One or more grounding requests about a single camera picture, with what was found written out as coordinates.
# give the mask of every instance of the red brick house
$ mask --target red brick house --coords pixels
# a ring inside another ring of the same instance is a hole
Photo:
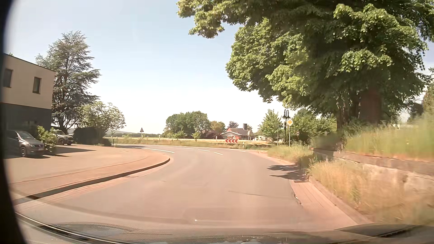
[[[221,136],[223,136],[223,139],[248,140],[249,136],[247,133],[248,130],[243,128],[228,128],[226,132],[221,134]]]

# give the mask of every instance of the gray car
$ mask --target gray car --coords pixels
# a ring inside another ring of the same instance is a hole
[[[29,155],[42,156],[44,155],[44,144],[36,140],[30,133],[26,131],[6,131],[7,150],[12,154],[20,154],[23,157]]]
[[[54,134],[57,136],[58,145],[65,145],[65,144],[71,145],[72,143],[74,143],[74,137],[65,134],[61,130],[55,130]]]

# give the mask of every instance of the road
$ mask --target road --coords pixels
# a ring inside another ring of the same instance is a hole
[[[20,204],[17,210],[45,223],[97,222],[139,229],[334,228],[333,219],[312,214],[295,197],[290,181],[303,175],[294,165],[235,149],[129,147],[164,153],[171,161],[151,171]]]

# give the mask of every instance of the chevron sign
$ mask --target chevron sign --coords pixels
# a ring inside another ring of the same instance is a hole
[[[226,140],[224,140],[224,142],[227,142],[227,143],[238,143],[238,139],[226,139]]]

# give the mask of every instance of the priority road sign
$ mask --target priority road sign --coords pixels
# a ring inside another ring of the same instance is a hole
[[[289,119],[286,123],[288,124],[288,126],[291,126],[291,125],[293,125],[294,122],[292,119]]]

